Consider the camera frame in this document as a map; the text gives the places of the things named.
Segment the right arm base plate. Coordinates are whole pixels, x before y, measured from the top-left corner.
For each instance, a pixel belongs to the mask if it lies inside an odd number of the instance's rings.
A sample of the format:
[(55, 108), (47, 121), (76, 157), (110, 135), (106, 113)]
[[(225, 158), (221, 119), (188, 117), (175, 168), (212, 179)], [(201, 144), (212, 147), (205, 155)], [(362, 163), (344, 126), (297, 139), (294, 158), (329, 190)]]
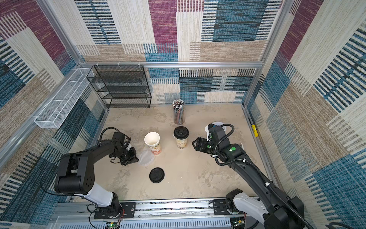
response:
[(241, 211), (231, 211), (224, 199), (214, 199), (209, 202), (208, 207), (213, 209), (214, 215), (244, 215)]

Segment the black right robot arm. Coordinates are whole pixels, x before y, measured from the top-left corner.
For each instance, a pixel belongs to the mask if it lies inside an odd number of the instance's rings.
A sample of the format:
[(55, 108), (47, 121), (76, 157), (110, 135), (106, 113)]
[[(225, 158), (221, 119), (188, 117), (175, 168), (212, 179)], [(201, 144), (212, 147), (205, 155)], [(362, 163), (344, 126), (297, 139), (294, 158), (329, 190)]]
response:
[(303, 229), (312, 228), (305, 219), (305, 207), (298, 198), (291, 198), (277, 187), (250, 159), (239, 145), (231, 143), (224, 127), (208, 125), (208, 137), (198, 137), (192, 142), (195, 151), (209, 154), (219, 166), (229, 166), (239, 174), (258, 196), (258, 200), (247, 196), (240, 190), (227, 195), (226, 202), (230, 211), (244, 212), (252, 216), (266, 229)]

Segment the beige patterned paper cup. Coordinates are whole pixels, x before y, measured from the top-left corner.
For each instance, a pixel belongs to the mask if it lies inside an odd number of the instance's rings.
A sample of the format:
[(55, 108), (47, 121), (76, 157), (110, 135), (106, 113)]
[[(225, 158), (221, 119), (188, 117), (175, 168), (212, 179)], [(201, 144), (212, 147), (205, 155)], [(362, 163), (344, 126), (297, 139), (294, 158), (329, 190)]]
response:
[(176, 144), (180, 149), (186, 148), (188, 136), (189, 136), (188, 134), (184, 135), (174, 134)]

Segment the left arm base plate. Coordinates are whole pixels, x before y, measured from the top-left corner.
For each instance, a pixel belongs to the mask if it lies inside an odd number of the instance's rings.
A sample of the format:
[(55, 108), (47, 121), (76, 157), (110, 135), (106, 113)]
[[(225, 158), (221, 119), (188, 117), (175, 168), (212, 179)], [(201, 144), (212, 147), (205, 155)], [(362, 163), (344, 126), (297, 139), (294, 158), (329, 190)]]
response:
[(136, 202), (120, 202), (121, 210), (120, 214), (114, 216), (109, 213), (105, 213), (100, 208), (97, 208), (94, 213), (94, 219), (132, 219), (134, 218)]

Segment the black cup lid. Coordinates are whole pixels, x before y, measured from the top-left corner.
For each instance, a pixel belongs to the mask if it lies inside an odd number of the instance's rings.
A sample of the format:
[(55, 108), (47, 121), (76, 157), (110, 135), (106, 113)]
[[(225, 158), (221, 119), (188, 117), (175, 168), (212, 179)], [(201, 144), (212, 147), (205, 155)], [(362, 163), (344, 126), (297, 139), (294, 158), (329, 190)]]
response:
[(176, 127), (173, 131), (173, 136), (176, 139), (184, 140), (184, 139), (188, 138), (189, 130), (188, 130), (188, 128), (183, 127), (183, 126)]
[(150, 171), (149, 179), (152, 183), (160, 183), (165, 178), (165, 172), (162, 168), (154, 168)]

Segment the translucent leak-proof paper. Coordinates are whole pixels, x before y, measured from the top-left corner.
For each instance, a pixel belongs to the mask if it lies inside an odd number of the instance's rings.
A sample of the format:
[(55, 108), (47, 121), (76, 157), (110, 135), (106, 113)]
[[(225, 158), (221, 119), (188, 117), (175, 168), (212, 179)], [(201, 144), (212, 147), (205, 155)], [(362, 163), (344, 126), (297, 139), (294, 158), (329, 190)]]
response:
[(138, 165), (142, 167), (147, 167), (155, 160), (155, 155), (151, 150), (145, 150), (140, 154)]

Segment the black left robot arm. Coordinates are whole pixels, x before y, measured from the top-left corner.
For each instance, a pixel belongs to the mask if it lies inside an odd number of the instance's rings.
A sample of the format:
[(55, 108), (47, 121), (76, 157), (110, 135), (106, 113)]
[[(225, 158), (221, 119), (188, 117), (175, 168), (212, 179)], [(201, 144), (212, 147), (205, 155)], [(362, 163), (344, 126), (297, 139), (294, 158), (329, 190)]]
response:
[(118, 195), (95, 181), (94, 164), (106, 156), (113, 164), (119, 159), (122, 166), (139, 162), (131, 138), (115, 127), (107, 127), (95, 146), (61, 158), (54, 189), (60, 194), (82, 197), (95, 204), (101, 214), (114, 219), (123, 212)]

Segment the red patterned paper cup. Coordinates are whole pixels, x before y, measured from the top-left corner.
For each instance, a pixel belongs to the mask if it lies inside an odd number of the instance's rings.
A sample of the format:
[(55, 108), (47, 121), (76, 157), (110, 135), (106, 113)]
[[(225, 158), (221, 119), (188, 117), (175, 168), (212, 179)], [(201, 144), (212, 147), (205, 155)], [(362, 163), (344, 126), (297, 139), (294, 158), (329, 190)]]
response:
[(144, 137), (144, 142), (155, 156), (161, 153), (160, 135), (158, 133), (149, 132)]

